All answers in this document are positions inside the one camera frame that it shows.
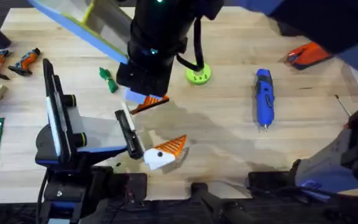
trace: green spool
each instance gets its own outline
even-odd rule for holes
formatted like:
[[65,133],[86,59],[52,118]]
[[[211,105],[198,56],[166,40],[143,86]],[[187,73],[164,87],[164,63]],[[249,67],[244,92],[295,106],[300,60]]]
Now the green spool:
[[193,85],[204,85],[212,77],[211,68],[204,64],[204,69],[195,72],[190,68],[186,69],[186,78]]

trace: wooden tabletop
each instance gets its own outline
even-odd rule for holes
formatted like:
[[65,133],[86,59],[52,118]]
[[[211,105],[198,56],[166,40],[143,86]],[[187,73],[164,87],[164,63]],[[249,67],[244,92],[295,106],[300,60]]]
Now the wooden tabletop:
[[[133,15],[133,8],[126,11]],[[168,96],[171,101],[137,115],[134,120],[147,146],[188,135],[188,155],[182,163],[149,171],[127,154],[104,161],[118,172],[146,172],[148,199],[187,198],[189,184],[208,182],[221,197],[247,197],[243,186],[248,172],[288,170],[329,144],[340,132],[347,114],[358,109],[358,86],[349,67],[331,59],[304,71],[278,62],[308,42],[281,37],[277,26],[262,14],[225,7],[215,21],[203,20],[203,52],[213,77],[203,86],[190,85],[185,68],[175,62]],[[34,162],[35,138],[47,124],[42,60],[31,77],[6,67],[38,47],[60,76],[63,91],[75,94],[82,116],[115,119],[122,88],[110,94],[99,67],[115,73],[118,63],[35,9],[11,9],[2,31],[12,40],[13,54],[1,70],[10,81],[0,104],[5,118],[0,147],[0,203],[34,202],[44,168]],[[193,34],[189,33],[189,43]],[[194,60],[193,46],[185,54]],[[275,120],[268,132],[255,123],[255,73],[271,71]]]

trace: cable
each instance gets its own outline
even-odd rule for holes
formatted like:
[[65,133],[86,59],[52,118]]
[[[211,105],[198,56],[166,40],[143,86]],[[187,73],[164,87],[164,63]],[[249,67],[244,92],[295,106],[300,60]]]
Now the cable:
[[197,17],[194,22],[194,52],[196,56],[196,65],[188,62],[179,54],[177,54],[177,60],[182,65],[192,69],[193,71],[199,72],[204,68],[203,48],[201,46],[201,17]]
[[116,211],[114,212],[114,214],[112,215],[111,219],[110,219],[110,224],[112,224],[112,221],[114,221],[114,219],[116,218],[118,212],[121,210],[121,207],[124,206],[125,201],[123,201],[120,206],[118,206],[118,208],[116,208]]
[[35,211],[35,223],[36,224],[40,224],[42,194],[44,193],[48,177],[49,177],[49,170],[47,169],[45,171],[44,179],[42,180],[42,183],[41,183],[40,191],[38,192],[37,207],[36,207],[36,211]]
[[[185,199],[185,200],[181,200],[180,202],[177,203],[173,203],[171,205],[165,206],[162,210],[165,210],[167,208],[172,208],[172,207],[176,207],[178,205],[181,205],[183,203],[187,203],[190,202],[191,198]],[[122,209],[122,207],[114,207],[112,205],[110,205],[110,207],[115,208],[116,210],[119,210],[120,212],[126,212],[126,213],[142,213],[142,212],[150,212],[150,210],[148,209],[143,209],[143,210],[138,210],[138,211],[130,211],[130,210],[126,210],[126,209]]]

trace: orange handle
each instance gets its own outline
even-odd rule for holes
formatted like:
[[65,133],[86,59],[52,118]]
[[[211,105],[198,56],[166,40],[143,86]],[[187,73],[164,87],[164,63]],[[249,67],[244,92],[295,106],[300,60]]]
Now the orange handle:
[[28,70],[29,65],[32,64],[33,62],[35,62],[35,60],[38,58],[39,55],[34,53],[34,52],[32,52],[29,56],[30,57],[25,58],[21,63],[22,68],[24,70]]

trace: metal rod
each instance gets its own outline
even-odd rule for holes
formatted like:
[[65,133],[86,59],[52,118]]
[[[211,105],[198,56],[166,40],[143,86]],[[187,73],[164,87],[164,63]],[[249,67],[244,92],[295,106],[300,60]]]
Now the metal rod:
[[339,96],[337,94],[335,94],[335,97],[337,98],[337,100],[339,101],[339,103],[341,104],[341,106],[343,107],[343,109],[346,111],[347,115],[350,117],[352,116],[352,114],[346,109],[345,105],[343,104],[342,100],[339,99]]

